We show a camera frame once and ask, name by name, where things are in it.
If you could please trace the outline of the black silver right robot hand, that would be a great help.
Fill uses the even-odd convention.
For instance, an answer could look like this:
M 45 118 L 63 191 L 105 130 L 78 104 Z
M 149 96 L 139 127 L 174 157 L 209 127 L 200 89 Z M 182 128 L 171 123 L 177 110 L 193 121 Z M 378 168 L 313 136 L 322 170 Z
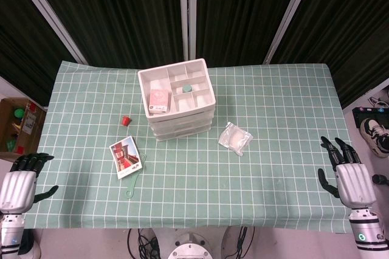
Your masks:
M 329 160 L 334 171 L 336 186 L 330 185 L 325 172 L 319 168 L 318 180 L 324 190 L 339 198 L 342 204 L 350 209 L 365 209 L 376 202 L 367 167 L 361 162 L 355 149 L 338 137 L 336 148 L 326 137 L 321 137 L 321 146 L 328 152 Z

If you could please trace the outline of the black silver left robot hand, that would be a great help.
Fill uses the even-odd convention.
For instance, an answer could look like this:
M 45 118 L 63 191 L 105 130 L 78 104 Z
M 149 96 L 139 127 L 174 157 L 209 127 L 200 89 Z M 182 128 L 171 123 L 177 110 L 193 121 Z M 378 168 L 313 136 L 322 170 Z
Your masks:
M 44 193 L 36 193 L 36 182 L 46 162 L 54 157 L 47 153 L 32 153 L 18 157 L 5 175 L 1 187 L 1 213 L 23 214 L 32 206 L 55 194 L 54 185 Z

